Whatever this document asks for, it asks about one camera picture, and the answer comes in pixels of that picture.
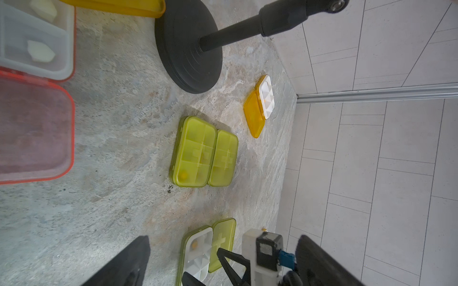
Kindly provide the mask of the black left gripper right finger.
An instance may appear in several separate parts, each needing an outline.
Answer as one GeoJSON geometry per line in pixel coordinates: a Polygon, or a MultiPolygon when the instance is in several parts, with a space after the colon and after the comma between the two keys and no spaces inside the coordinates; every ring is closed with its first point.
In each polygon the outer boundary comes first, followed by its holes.
{"type": "Polygon", "coordinates": [[[304,286],[363,286],[359,279],[306,235],[298,240],[295,256],[296,269],[304,286]]]}

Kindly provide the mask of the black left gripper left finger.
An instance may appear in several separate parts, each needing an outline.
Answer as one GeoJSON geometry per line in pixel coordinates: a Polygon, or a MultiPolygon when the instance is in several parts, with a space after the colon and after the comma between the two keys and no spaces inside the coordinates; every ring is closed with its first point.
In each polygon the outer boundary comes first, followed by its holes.
{"type": "Polygon", "coordinates": [[[83,286],[141,286],[149,257],[149,237],[139,236],[83,283],[83,286]]]}

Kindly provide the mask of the green pillbox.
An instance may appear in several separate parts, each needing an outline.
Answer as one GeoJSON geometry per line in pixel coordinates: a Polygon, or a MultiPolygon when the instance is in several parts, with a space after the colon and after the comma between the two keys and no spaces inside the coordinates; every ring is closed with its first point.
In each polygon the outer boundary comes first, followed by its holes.
{"type": "Polygon", "coordinates": [[[170,180],[182,188],[204,187],[210,177],[217,129],[196,116],[180,120],[169,169],[170,180]]]}
{"type": "Polygon", "coordinates": [[[219,129],[215,154],[208,185],[211,187],[227,187],[231,184],[236,167],[239,139],[236,135],[219,129]]]}
{"type": "Polygon", "coordinates": [[[188,232],[182,239],[178,274],[175,284],[182,285],[182,275],[187,272],[198,281],[205,281],[208,274],[222,268],[217,250],[232,251],[236,232],[236,220],[219,220],[212,226],[204,225],[188,232]]]}

